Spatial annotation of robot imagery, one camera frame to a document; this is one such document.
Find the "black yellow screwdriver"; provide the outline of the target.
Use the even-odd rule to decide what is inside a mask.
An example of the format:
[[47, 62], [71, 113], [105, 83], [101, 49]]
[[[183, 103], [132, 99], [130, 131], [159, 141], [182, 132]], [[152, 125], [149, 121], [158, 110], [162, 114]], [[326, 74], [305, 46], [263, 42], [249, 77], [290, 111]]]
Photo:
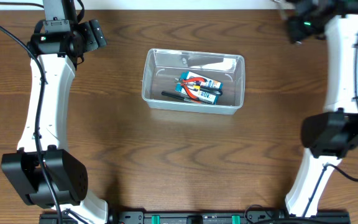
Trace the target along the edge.
[[198, 86], [198, 85], [194, 85], [193, 87], [195, 88], [195, 90], [201, 90], [211, 95], [221, 96], [223, 94], [223, 92], [219, 88], [212, 88], [208, 86]]

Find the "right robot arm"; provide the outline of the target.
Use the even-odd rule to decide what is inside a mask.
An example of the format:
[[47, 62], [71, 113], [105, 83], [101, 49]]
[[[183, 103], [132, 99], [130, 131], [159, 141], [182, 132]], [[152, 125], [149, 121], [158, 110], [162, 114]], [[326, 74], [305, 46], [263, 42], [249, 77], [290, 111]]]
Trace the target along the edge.
[[304, 153], [295, 182], [285, 197], [292, 217], [311, 218], [331, 174], [358, 146], [358, 1], [291, 0], [294, 15], [286, 19], [291, 43], [311, 36], [328, 45], [328, 87], [323, 112], [303, 120]]

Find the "silver wrench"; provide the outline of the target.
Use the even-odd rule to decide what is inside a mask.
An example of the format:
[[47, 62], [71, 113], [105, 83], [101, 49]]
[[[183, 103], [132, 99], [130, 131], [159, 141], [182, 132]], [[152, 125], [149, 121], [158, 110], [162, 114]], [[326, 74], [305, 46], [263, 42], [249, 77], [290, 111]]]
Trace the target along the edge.
[[283, 20], [283, 21], [287, 21], [288, 20], [288, 16], [285, 12], [285, 9], [284, 9], [284, 6], [283, 6], [283, 3], [282, 3], [282, 0], [273, 0], [273, 2], [276, 4], [276, 7], [278, 9], [278, 13], [280, 15], [280, 18]]

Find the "red handled pliers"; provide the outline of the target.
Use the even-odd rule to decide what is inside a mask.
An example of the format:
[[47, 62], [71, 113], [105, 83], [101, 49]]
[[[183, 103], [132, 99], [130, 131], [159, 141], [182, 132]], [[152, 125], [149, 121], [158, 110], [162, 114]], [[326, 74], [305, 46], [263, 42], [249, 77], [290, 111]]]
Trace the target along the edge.
[[198, 92], [201, 91], [201, 84], [206, 81], [205, 78], [193, 77], [189, 79], [176, 78], [176, 83], [179, 84], [182, 90], [185, 91], [189, 100], [194, 103], [204, 103], [208, 102], [198, 96]]

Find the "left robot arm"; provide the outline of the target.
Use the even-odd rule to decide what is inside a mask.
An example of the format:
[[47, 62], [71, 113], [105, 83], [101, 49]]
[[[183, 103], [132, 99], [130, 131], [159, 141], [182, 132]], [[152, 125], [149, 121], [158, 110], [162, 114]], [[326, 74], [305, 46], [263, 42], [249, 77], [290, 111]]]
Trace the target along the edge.
[[45, 19], [27, 43], [32, 87], [15, 153], [1, 168], [26, 205], [64, 212], [83, 223], [106, 223], [108, 203], [88, 188], [86, 167], [68, 149], [71, 84], [86, 52], [106, 45], [97, 20], [84, 21], [73, 1], [45, 1]]

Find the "blue white cardboard box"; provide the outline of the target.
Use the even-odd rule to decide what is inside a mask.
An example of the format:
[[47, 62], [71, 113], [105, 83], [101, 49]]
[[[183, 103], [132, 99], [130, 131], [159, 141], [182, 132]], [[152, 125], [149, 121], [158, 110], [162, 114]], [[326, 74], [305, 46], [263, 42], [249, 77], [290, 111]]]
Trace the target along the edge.
[[[212, 87], [212, 88], [219, 88], [222, 91], [223, 88], [223, 83], [213, 80], [211, 78], [207, 78], [204, 77], [202, 75], [198, 75], [197, 73], [191, 72], [191, 71], [187, 71], [187, 72], [183, 72], [179, 78], [183, 78], [183, 79], [189, 79], [189, 78], [193, 78], [193, 77], [201, 77], [201, 78], [205, 78], [206, 81], [204, 83], [201, 84], [201, 86], [208, 86], [208, 87]], [[175, 87], [175, 91], [181, 94], [184, 94], [185, 96], [186, 93], [184, 90], [181, 89], [181, 87], [179, 86], [179, 84], [176, 83], [176, 87]], [[220, 96], [216, 96], [216, 95], [211, 95], [207, 92], [204, 91], [199, 91], [198, 92], [198, 96], [202, 99], [204, 99], [205, 101], [208, 102], [208, 104], [212, 104], [215, 105], [217, 103], [217, 100], [219, 99]]]

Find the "clear plastic container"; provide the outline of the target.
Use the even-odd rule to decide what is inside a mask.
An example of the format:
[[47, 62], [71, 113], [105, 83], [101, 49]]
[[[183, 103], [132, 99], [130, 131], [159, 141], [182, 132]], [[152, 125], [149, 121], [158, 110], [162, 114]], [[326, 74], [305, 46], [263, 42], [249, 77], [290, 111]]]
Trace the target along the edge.
[[[142, 98], [155, 109], [232, 115], [244, 104], [245, 65], [241, 55], [150, 49], [145, 61]], [[175, 79], [187, 71], [223, 83], [223, 95], [215, 105], [188, 103], [161, 94], [167, 91], [186, 97], [175, 91]]]

